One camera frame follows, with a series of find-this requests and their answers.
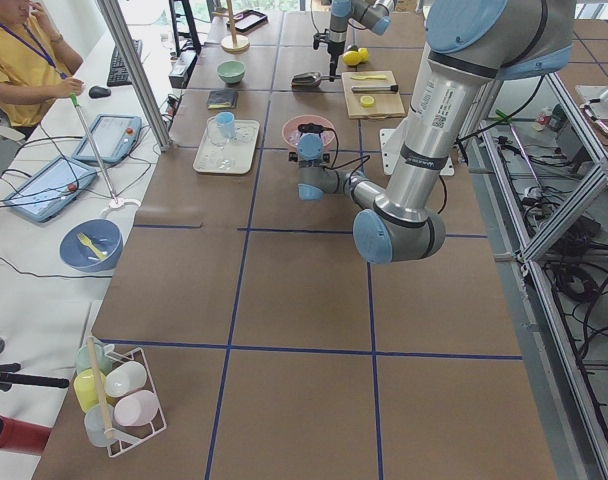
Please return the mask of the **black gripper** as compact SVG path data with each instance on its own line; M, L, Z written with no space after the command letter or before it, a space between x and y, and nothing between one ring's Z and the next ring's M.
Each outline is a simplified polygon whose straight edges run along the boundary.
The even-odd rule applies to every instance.
M312 122L299 124L298 130L302 133L302 135L304 135L304 134L322 135L324 132L327 132L327 131L334 132L334 129L331 127L325 127L323 125L312 123Z
M313 49L317 50L322 43L327 45L329 53L329 79L336 78L336 55L341 55L345 49L346 32L325 29L313 35Z

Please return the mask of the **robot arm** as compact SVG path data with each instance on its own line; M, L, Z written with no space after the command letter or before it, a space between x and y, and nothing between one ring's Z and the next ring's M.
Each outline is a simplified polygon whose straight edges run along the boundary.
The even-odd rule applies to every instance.
M329 80L337 78L340 56L345 51L349 21L354 20L367 30L383 35L391 23L391 15L397 2L377 0L373 4L364 0L336 0L331 2L329 26L313 36L313 49L321 44L327 45L329 61Z
M443 245L445 225L426 203L480 88L563 68L571 57L574 17L572 1L434 2L415 105L398 128L404 138L387 186L327 166L321 136L304 133L292 155L300 199L343 193L360 206L353 239L370 263L433 255Z

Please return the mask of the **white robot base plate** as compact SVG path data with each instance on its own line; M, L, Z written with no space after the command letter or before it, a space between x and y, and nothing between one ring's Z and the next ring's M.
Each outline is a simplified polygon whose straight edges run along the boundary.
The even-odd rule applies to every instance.
M403 132L398 132L397 129L380 129L379 140L381 147L382 163L384 174L390 176L393 174L397 160L399 158L400 151L404 144L405 135ZM411 148L410 152L413 156L420 160L430 160L433 157L427 157L423 153L418 152L416 149ZM440 171L441 176L453 176L455 174L455 168L453 166L450 157L447 155L443 168Z

